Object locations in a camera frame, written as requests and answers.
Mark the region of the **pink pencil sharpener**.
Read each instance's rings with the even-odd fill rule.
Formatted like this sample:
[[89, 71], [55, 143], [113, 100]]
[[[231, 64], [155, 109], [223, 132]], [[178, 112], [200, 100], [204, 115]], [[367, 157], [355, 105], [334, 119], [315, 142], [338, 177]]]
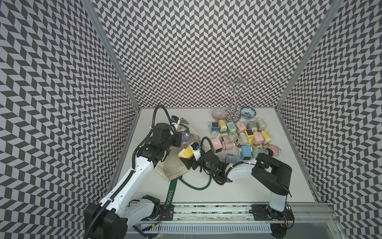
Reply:
[[254, 138], [252, 140], [252, 145], [253, 146], [260, 146], [263, 144], [263, 142], [264, 142], [264, 137], [263, 137], [262, 133], [258, 132], [258, 131], [254, 132]]
[[220, 134], [218, 134], [215, 138], [213, 138], [211, 140], [211, 143], [212, 143], [214, 153], [219, 153], [222, 151], [223, 146], [222, 146], [222, 142], [220, 141]]
[[241, 121], [238, 121], [236, 123], [236, 128], [237, 128], [237, 130], [236, 130], [237, 134], [241, 134], [241, 133], [245, 132], [247, 129], [246, 125]]
[[231, 140], [228, 136], [222, 137], [222, 149], [223, 150], [231, 150], [235, 147], [235, 142]]

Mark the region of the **grey blue pencil sharpener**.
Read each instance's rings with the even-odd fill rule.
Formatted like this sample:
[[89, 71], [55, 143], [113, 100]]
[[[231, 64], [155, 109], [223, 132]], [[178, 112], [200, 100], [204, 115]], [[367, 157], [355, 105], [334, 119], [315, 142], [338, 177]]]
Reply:
[[239, 155], [227, 154], [225, 157], [225, 163], [236, 164], [236, 163], [241, 162], [241, 161], [242, 161], [242, 159], [240, 158]]

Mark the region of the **purple grey pencil sharpener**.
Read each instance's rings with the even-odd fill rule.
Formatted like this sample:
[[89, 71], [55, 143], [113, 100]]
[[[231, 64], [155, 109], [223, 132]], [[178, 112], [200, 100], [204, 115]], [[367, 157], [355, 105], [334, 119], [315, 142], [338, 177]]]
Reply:
[[189, 132], [181, 132], [181, 142], [183, 144], [189, 143], [192, 139], [192, 135]]

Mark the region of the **small yellow pencil sharpener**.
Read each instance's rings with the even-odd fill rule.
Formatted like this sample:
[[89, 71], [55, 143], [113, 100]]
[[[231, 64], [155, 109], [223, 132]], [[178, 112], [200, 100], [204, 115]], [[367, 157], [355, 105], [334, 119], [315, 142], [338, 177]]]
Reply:
[[184, 158], [184, 159], [190, 159], [194, 156], [193, 149], [188, 145], [185, 148], [183, 148], [179, 153], [178, 157], [179, 158]]

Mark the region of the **cream tote bag green handles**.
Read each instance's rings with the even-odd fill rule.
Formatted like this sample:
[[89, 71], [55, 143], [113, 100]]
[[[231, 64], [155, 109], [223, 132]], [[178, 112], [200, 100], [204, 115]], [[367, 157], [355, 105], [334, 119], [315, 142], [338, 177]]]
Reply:
[[190, 146], [193, 142], [198, 142], [199, 145], [201, 145], [201, 138], [199, 133], [197, 133], [189, 124], [189, 122], [186, 121], [184, 118], [180, 119], [180, 124], [178, 125], [178, 132], [189, 132], [192, 135], [191, 141], [186, 144], [183, 144], [181, 142], [181, 147], [173, 147], [167, 150], [164, 161], [159, 162], [158, 165], [155, 167], [155, 170], [168, 182], [170, 182], [168, 192], [164, 201], [165, 205], [172, 204], [178, 182], [182, 182], [185, 186], [193, 190], [203, 191], [209, 188], [212, 181], [212, 178], [209, 177], [207, 185], [203, 187], [197, 187], [183, 179], [183, 175], [185, 175], [192, 169], [191, 163], [195, 158], [194, 156], [190, 159], [179, 158], [178, 153], [186, 146]]

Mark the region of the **beige round pencil sharpener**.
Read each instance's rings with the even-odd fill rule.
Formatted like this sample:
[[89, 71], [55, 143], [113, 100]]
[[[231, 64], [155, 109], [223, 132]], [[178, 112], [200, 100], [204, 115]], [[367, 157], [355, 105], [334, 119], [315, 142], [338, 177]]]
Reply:
[[245, 133], [240, 133], [238, 137], [238, 144], [239, 145], [248, 145], [249, 144], [249, 139]]

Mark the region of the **grey green clear sharpener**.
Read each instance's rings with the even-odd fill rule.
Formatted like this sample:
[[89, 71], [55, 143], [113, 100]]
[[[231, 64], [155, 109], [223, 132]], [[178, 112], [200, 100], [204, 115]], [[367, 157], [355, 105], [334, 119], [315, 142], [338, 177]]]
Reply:
[[265, 155], [268, 155], [269, 152], [266, 150], [266, 149], [263, 149], [261, 147], [257, 147], [257, 146], [254, 146], [252, 147], [252, 155], [253, 155], [253, 158], [257, 158], [259, 154], [265, 154]]

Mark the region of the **yellow black-top pencil sharpener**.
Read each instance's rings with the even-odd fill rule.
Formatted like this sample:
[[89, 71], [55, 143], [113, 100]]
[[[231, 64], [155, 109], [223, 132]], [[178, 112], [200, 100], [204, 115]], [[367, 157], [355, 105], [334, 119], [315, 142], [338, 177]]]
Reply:
[[247, 139], [248, 139], [248, 144], [251, 145], [253, 143], [253, 139], [254, 139], [254, 132], [252, 129], [247, 129], [245, 132], [244, 132], [247, 136]]

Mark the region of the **cream pencil sharpener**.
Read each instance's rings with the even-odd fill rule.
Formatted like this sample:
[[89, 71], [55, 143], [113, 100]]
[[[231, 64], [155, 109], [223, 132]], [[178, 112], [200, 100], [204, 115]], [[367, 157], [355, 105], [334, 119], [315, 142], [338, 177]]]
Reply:
[[267, 125], [263, 119], [257, 119], [256, 124], [258, 131], [262, 131], [267, 128]]

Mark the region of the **pink round patterned sharpener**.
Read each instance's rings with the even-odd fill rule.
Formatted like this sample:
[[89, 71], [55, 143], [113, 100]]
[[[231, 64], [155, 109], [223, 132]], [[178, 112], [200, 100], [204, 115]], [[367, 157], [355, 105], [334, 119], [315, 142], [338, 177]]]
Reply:
[[282, 150], [276, 145], [267, 146], [266, 151], [268, 152], [269, 156], [274, 157], [274, 158], [278, 157], [282, 152]]

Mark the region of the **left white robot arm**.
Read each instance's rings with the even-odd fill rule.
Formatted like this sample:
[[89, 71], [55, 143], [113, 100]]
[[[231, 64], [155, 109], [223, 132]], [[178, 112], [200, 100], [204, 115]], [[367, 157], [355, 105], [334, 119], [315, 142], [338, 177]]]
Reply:
[[165, 158], [171, 147], [181, 146], [181, 133], [171, 130], [150, 130], [134, 150], [132, 165], [123, 178], [98, 203], [85, 209], [85, 239], [123, 239], [126, 232], [145, 218], [157, 218], [160, 200], [144, 196], [126, 212], [133, 194], [145, 177]]

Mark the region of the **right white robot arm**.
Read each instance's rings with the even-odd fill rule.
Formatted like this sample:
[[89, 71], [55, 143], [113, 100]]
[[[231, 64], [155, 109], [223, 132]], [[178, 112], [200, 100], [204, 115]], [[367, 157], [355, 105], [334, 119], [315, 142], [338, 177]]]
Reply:
[[289, 165], [265, 153], [237, 163], [224, 163], [211, 150], [202, 153], [198, 159], [192, 156], [190, 159], [182, 158], [181, 161], [187, 169], [196, 170], [199, 167], [201, 171], [206, 171], [220, 186], [241, 179], [255, 178], [271, 192], [269, 204], [260, 209], [260, 213], [266, 213], [273, 221], [286, 222], [291, 219], [287, 209], [292, 174]]

